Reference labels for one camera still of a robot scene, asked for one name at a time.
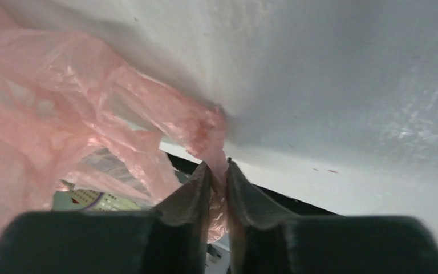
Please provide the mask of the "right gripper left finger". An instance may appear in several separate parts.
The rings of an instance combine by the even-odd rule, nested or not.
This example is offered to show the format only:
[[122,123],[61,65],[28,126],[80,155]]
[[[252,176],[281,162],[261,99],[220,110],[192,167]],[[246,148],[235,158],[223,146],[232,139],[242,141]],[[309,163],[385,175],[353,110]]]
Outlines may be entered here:
[[142,211],[26,212],[0,235],[0,273],[204,273],[211,170]]

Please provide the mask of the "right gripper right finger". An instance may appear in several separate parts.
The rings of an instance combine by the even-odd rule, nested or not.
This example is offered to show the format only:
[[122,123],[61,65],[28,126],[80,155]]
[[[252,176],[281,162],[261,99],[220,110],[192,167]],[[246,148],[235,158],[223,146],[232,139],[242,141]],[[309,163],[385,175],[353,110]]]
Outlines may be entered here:
[[231,273],[438,273],[438,245],[407,216],[299,215],[228,159]]

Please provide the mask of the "pink plastic trash bag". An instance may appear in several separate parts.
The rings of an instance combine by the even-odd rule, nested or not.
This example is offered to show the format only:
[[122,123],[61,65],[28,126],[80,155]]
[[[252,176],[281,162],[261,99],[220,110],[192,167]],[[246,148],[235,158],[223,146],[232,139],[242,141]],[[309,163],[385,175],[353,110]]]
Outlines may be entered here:
[[27,29],[0,8],[0,233],[75,187],[156,204],[179,187],[167,136],[213,172],[209,242],[225,232],[225,119],[84,33]]

